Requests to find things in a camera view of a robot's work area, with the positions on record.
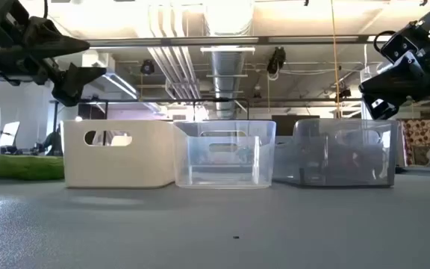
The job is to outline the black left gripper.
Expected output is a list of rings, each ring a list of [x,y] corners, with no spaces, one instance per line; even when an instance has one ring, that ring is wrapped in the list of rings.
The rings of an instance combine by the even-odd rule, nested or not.
[[[104,67],[77,67],[61,70],[54,58],[88,50],[87,41],[63,35],[53,21],[31,16],[22,44],[0,46],[0,81],[18,86],[22,82],[54,84],[52,96],[66,107],[76,106],[84,86],[106,74]]]

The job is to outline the long green cucumber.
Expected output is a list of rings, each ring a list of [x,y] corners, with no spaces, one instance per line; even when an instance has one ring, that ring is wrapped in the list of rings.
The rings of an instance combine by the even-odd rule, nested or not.
[[[64,179],[62,157],[0,155],[0,178],[22,181]]]

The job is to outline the dotted patterned cloth chair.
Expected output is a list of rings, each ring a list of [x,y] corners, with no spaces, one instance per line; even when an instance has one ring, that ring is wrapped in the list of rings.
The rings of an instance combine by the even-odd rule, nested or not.
[[[426,167],[430,162],[430,119],[400,120],[405,166]]]

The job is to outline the smoked grey plastic basket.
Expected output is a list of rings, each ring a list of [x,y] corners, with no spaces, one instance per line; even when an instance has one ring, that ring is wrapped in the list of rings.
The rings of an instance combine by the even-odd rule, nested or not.
[[[299,120],[277,137],[272,180],[314,188],[394,185],[398,123],[394,120]]]

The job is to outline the person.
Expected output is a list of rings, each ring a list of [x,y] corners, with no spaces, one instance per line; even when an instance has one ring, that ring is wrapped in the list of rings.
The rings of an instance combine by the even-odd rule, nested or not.
[[[43,148],[47,149],[48,156],[63,156],[60,128],[50,133],[43,142]]]

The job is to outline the office chair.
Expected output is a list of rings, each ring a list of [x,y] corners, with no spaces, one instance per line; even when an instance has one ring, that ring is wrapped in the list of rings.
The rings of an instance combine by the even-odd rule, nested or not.
[[[20,127],[20,121],[7,123],[0,130],[0,153],[14,154],[17,151],[16,136]]]

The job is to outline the white plastic basket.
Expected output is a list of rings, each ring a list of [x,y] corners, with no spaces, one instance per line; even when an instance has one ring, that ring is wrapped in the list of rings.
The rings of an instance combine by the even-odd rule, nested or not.
[[[123,132],[110,145],[86,134]],[[175,126],[158,120],[66,120],[61,123],[68,188],[160,188],[175,181]]]

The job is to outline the clear plastic basket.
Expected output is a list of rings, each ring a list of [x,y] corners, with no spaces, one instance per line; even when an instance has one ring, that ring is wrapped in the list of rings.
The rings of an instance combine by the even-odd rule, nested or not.
[[[270,120],[174,123],[175,183],[180,188],[268,188],[275,131]]]

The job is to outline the black metal table frame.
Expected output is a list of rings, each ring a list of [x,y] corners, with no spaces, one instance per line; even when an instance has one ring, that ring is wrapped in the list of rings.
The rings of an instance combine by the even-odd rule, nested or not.
[[[430,167],[396,167],[395,174],[430,176]]]

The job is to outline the black overhead frame beam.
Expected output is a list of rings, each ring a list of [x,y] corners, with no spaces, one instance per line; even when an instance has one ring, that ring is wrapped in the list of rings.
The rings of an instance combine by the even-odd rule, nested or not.
[[[92,49],[114,49],[159,46],[274,46],[368,44],[375,35],[301,35],[301,36],[224,36],[224,37],[159,37],[87,40]]]

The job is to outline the silver ventilation duct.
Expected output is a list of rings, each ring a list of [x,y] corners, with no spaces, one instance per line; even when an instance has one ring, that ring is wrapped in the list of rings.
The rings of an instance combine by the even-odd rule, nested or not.
[[[221,51],[211,53],[212,79],[215,97],[228,99],[217,102],[215,113],[219,120],[235,118],[235,101],[239,90],[245,54],[237,51]]]

